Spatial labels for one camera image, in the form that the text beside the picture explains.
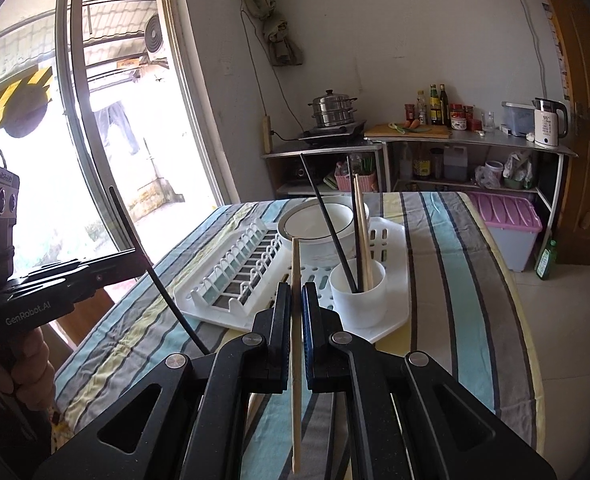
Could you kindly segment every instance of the soy sauce bottle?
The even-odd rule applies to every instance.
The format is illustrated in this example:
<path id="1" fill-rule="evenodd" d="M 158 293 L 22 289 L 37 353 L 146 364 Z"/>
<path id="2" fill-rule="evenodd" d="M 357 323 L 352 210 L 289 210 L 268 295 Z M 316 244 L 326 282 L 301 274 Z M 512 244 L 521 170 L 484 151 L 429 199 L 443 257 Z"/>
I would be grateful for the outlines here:
<path id="1" fill-rule="evenodd" d="M 450 113 L 448 112 L 448 96 L 446 95 L 446 87 L 440 85 L 440 108 L 441 108 L 441 122 L 450 127 Z"/>

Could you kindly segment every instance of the yellow and black striped sign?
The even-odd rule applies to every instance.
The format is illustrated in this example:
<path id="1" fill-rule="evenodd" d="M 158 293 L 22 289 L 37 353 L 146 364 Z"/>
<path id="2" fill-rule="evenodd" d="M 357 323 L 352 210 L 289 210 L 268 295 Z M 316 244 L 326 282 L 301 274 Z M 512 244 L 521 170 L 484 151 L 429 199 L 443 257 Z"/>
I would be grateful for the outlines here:
<path id="1" fill-rule="evenodd" d="M 23 95 L 34 95 L 36 88 L 43 88 L 46 93 L 46 101 L 51 100 L 50 85 L 53 82 L 53 68 L 38 68 L 34 66 L 28 70 L 24 70 L 18 74 L 20 79 L 9 83 L 5 81 L 0 85 L 0 127 L 3 126 L 2 120 L 5 115 L 5 106 L 8 104 L 11 97 L 14 98 L 14 102 L 18 102 L 18 98 L 21 100 Z M 24 113 L 34 110 L 38 104 L 32 104 L 31 98 L 28 98 L 26 102 L 22 103 L 22 111 Z"/>

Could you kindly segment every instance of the door handle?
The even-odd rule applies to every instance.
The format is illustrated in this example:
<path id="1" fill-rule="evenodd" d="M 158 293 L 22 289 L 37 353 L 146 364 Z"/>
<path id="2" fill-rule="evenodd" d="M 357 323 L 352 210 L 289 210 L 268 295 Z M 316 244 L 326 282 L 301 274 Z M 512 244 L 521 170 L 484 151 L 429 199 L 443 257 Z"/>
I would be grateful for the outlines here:
<path id="1" fill-rule="evenodd" d="M 586 111 L 584 109 L 584 104 L 581 102 L 575 101 L 574 104 L 574 128 L 575 128 L 575 135 L 579 136 L 580 134 L 580 120 L 587 121 L 590 123 L 590 109 Z"/>
<path id="2" fill-rule="evenodd" d="M 584 216 L 582 217 L 582 220 L 579 222 L 579 227 L 580 229 L 586 230 L 588 229 L 588 227 L 590 227 L 590 211 L 587 211 Z"/>

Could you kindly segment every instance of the table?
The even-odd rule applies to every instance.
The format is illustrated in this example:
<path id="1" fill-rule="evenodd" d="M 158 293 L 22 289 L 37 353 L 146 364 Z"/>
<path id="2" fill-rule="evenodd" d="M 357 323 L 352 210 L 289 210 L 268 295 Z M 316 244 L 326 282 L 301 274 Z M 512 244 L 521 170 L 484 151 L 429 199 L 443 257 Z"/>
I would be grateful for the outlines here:
<path id="1" fill-rule="evenodd" d="M 527 443 L 543 450 L 543 389 L 530 332 L 510 271 L 470 200 L 455 192 L 367 194 L 376 214 L 406 227 L 411 319 L 377 349 L 428 352 Z M 273 222 L 302 199 L 223 206 L 157 264 L 174 286 L 222 237 L 253 218 Z M 238 336 L 193 320 L 211 349 Z M 85 338 L 56 377 L 56 405 L 74 433 L 168 354 L 200 355 L 148 277 L 139 280 Z M 303 472 L 323 478 L 331 394 L 303 390 Z M 348 462 L 337 410 L 332 478 Z M 289 394 L 265 396 L 248 423 L 242 478 L 286 478 Z"/>

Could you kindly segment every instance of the white wall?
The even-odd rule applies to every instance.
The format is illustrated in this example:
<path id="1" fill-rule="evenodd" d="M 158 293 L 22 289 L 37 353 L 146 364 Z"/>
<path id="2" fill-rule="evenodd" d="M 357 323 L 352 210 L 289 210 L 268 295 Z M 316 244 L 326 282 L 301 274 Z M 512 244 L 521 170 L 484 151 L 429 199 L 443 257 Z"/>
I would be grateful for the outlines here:
<path id="1" fill-rule="evenodd" d="M 240 0 L 186 0 L 197 56 L 217 134 L 242 202 L 270 200 L 273 190 L 262 153 L 264 116 L 244 28 Z M 273 129 L 297 132 L 281 100 L 275 76 L 247 22 L 248 37 Z"/>
<path id="2" fill-rule="evenodd" d="M 502 118 L 502 101 L 542 95 L 533 40 L 519 0 L 276 0 L 305 54 L 279 68 L 295 113 L 325 89 L 358 97 L 369 124 L 400 120 L 417 90 L 445 83 L 450 102 Z M 526 0 L 546 71 L 548 97 L 562 100 L 555 46 L 541 3 Z"/>

